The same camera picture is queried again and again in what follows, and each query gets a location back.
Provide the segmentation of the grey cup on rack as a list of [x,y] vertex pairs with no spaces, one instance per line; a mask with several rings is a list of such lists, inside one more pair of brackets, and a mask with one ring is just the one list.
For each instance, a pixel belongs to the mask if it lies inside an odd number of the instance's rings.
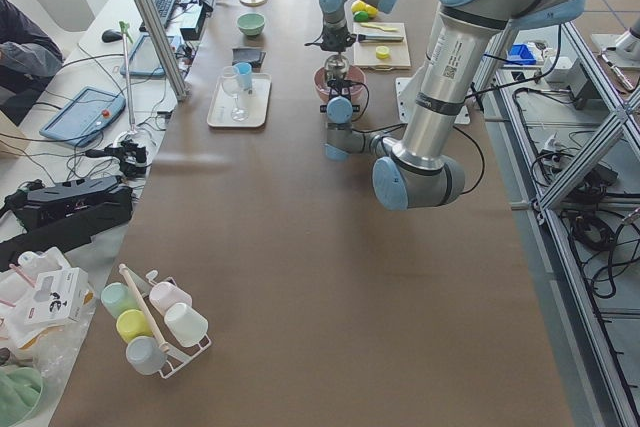
[[153,375],[160,371],[167,360],[153,337],[139,336],[129,342],[126,347],[126,359],[130,365],[142,375]]

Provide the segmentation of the steel ice scoop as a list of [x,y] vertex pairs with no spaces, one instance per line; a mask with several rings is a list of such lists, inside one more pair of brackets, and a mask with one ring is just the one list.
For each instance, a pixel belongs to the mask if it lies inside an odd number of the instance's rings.
[[349,72],[349,68],[349,60],[342,53],[330,55],[324,63],[324,77],[326,82],[344,79]]

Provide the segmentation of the black keyboard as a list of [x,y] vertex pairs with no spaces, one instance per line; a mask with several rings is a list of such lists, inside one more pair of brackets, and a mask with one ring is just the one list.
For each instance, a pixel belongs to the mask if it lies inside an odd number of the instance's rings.
[[180,0],[153,0],[159,19],[164,29],[167,29],[176,6]]

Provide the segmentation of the blue teach pendant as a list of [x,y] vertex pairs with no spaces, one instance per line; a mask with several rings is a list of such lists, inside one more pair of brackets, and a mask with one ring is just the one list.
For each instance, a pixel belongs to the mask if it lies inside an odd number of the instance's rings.
[[85,87],[39,133],[73,147],[86,146],[118,118],[125,103],[123,94]]
[[162,66],[150,35],[140,34],[129,51],[129,74],[131,78],[164,78]]

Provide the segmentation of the yellow plastic knife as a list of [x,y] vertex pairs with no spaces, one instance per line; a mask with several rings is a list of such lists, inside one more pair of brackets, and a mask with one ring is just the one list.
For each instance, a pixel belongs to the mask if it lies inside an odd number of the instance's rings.
[[396,28],[396,27],[381,25],[381,24],[377,24],[377,23],[366,22],[366,23],[361,23],[359,25],[362,28],[380,30],[380,31],[383,31],[383,32],[398,32],[398,28]]

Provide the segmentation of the yellow lemon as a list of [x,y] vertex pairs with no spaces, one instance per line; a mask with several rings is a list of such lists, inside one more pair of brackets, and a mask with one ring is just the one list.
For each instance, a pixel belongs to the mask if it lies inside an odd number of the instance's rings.
[[365,5],[365,11],[370,18],[375,18],[378,15],[378,9],[369,4]]
[[366,3],[361,1],[361,0],[356,0],[355,2],[352,3],[351,5],[351,12],[353,14],[357,14],[359,12],[367,12],[367,7],[366,7]]

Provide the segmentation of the blue teach pendant far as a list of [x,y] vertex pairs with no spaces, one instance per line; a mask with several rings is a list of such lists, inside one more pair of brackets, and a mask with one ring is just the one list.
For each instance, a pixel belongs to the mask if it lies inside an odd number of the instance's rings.
[[129,51],[129,74],[131,78],[164,78],[162,66],[150,35],[140,34]]

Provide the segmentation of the pink cup on rack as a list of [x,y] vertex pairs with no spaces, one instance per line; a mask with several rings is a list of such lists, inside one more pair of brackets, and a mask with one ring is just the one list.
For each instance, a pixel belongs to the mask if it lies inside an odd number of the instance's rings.
[[161,315],[164,315],[176,303],[192,305],[191,295],[168,281],[159,282],[151,288],[149,301]]

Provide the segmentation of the pink bowl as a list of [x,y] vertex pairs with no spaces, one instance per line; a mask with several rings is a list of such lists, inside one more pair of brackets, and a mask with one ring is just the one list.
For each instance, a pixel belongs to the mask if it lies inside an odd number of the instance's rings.
[[[366,84],[365,73],[357,66],[351,66],[346,75],[347,80],[357,82],[357,85],[350,88],[350,96],[353,103],[357,103],[359,98],[364,93],[364,85]],[[314,73],[314,85],[318,96],[323,104],[326,104],[329,100],[330,89],[325,79],[325,69],[320,67]]]

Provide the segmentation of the half lemon slice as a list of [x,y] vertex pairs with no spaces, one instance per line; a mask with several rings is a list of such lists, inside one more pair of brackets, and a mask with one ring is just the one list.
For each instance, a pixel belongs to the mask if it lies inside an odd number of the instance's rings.
[[375,49],[375,55],[378,59],[387,59],[390,57],[390,49],[386,46],[377,46]]

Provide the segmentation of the blue teach pendant near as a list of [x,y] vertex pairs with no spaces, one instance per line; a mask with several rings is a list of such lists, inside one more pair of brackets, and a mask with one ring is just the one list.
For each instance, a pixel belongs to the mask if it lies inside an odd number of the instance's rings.
[[118,118],[125,103],[123,94],[85,87],[39,133],[73,147],[86,146]]

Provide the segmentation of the green lime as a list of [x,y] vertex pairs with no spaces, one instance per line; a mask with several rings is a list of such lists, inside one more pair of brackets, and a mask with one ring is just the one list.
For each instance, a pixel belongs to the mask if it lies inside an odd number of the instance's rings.
[[353,21],[356,23],[367,22],[370,19],[366,11],[357,11],[353,14]]

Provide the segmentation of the black computer mouse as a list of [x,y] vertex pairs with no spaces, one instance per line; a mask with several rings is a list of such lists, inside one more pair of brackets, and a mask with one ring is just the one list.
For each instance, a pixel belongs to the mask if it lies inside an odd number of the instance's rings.
[[122,33],[114,29],[107,29],[102,32],[101,40],[104,43],[112,43],[122,40]]

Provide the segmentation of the white cup on rack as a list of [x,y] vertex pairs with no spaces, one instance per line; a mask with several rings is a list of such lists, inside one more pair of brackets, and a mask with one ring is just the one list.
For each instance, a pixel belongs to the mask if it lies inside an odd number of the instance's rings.
[[177,302],[164,314],[164,323],[183,347],[195,346],[206,334],[208,321],[190,305]]

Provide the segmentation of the wooden cutting board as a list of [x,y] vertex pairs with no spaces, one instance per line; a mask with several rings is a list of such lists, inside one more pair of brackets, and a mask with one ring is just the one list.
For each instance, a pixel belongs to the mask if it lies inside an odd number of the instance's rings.
[[[398,32],[383,32],[380,30],[362,28],[356,23],[353,25],[354,34],[377,34],[377,35],[403,35],[404,41],[399,43],[359,43],[353,45],[353,62],[357,67],[392,70],[401,69],[408,70],[411,67],[408,42],[406,37],[405,25],[398,22],[369,22],[398,28]],[[390,57],[387,59],[378,59],[375,55],[377,46],[386,46],[390,49]]]

